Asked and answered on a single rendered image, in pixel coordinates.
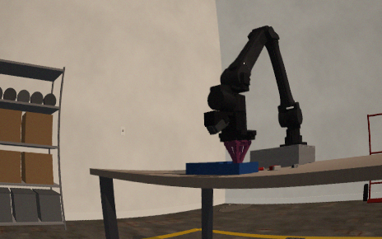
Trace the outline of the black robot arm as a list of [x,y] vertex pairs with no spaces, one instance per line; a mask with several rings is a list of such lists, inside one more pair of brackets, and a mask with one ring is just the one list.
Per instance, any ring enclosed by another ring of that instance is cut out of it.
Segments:
[[[207,103],[213,111],[204,113],[204,126],[211,135],[220,131],[226,133],[245,129],[245,96],[238,93],[249,91],[249,77],[252,68],[265,46],[271,59],[280,94],[281,104],[277,107],[278,121],[282,128],[287,127],[285,144],[280,145],[280,147],[294,144],[307,145],[307,142],[302,142],[302,135],[300,135],[300,125],[303,120],[302,112],[299,102],[295,102],[291,94],[279,49],[278,34],[271,26],[262,26],[253,29],[248,38],[249,41],[236,60],[222,73],[221,85],[210,87]],[[292,106],[294,108],[287,109],[287,107]]]

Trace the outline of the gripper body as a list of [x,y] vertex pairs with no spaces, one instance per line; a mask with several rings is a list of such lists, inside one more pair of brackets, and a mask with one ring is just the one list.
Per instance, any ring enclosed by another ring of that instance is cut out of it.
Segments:
[[[247,129],[247,119],[245,113],[245,129]],[[256,130],[236,130],[226,133],[220,133],[220,142],[233,141],[233,140],[255,140],[255,135],[257,135]],[[240,134],[240,135],[237,135]]]

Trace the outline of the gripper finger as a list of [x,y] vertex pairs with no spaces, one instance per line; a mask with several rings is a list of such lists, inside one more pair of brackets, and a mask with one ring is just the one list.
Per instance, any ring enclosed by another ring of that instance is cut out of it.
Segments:
[[[236,163],[242,163],[244,158],[245,158],[245,154],[247,153],[247,151],[249,149],[251,141],[249,141],[249,140],[233,140],[233,141],[231,141],[231,144],[232,144],[233,151],[235,154]],[[239,157],[239,146],[244,146],[241,157]]]
[[[224,142],[224,145],[226,147],[226,150],[230,154],[233,163],[236,163],[236,161],[235,161],[235,154],[233,152],[233,149],[232,149],[232,146],[231,146],[232,145],[231,142]],[[243,146],[240,146],[239,157],[241,157],[242,150],[243,150]]]

